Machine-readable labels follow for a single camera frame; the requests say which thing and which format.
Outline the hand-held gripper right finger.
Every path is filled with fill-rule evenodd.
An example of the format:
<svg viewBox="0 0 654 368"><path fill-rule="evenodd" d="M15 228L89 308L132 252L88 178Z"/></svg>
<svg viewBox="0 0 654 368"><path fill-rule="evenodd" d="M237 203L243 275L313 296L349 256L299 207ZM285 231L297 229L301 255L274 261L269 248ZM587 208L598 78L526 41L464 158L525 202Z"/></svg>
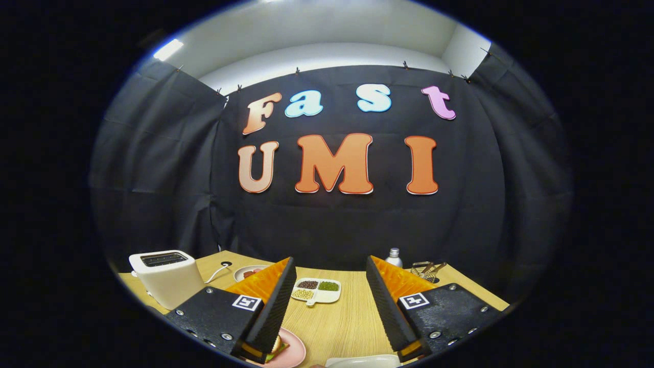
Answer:
<svg viewBox="0 0 654 368"><path fill-rule="evenodd" d="M504 301L474 283L431 283L378 257L367 258L366 278L401 362L443 354L504 314Z"/></svg>

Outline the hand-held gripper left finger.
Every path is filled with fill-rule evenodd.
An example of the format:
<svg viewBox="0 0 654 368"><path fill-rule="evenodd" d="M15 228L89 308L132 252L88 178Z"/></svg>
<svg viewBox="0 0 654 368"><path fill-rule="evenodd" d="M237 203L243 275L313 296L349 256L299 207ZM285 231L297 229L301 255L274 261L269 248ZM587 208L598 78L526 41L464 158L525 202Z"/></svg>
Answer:
<svg viewBox="0 0 654 368"><path fill-rule="evenodd" d="M164 317L222 354L264 363L273 352L295 282L294 259L287 257L226 290L205 287Z"/></svg>

